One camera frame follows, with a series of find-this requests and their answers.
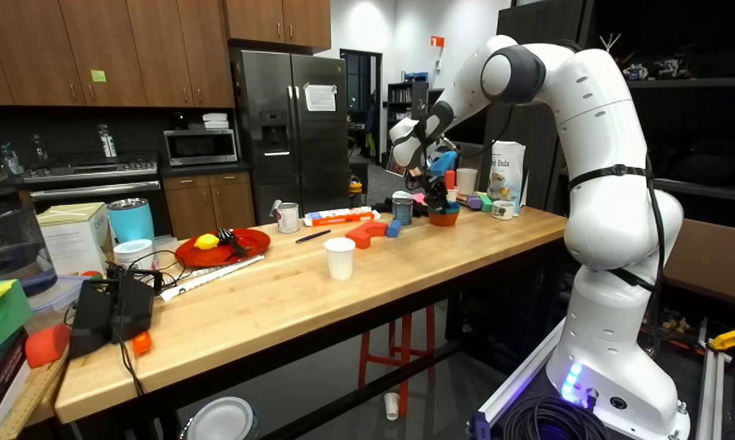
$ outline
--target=stool leg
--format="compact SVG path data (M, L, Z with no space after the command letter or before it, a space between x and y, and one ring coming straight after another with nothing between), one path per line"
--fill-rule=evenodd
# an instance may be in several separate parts
M359 387L365 386L365 373L368 369L368 354L370 351L370 332L362 333L362 346L360 347L360 374L357 380Z
M431 354L435 350L435 309L433 306L427 306L427 354ZM427 368L427 381L432 384L435 382L435 365Z
M390 354L390 357L394 357L395 353L392 347L395 346L395 320L390 321L390 350L388 353Z
M403 317L403 334L401 342L401 365L406 365L412 359L412 316L405 315ZM399 403L398 413L404 417L408 412L408 381L401 384L401 402Z

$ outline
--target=doorway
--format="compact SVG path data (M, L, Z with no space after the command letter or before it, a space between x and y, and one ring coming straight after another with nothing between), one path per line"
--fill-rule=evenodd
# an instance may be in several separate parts
M382 54L341 49L345 59L349 136L356 141L350 162L381 164L381 61Z

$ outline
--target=oats bag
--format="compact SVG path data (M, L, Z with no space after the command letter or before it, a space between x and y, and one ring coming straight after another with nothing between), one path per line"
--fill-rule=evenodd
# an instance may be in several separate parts
M525 146L516 142L493 143L493 163L490 167L490 186L487 197L515 204L518 215L522 197L522 159Z

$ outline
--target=microwave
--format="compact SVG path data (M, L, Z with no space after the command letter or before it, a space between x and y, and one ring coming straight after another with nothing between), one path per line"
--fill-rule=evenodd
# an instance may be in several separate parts
M233 130L169 130L164 139L172 167L237 161Z

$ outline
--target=oven handle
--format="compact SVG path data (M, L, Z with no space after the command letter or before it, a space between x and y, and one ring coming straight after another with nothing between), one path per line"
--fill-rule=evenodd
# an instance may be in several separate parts
M116 185L86 186L84 188L35 191L30 193L30 198L33 201L57 200L69 197L107 196L110 194L122 194L132 191L152 191L154 189L161 189L160 181L139 181L139 183L119 183Z

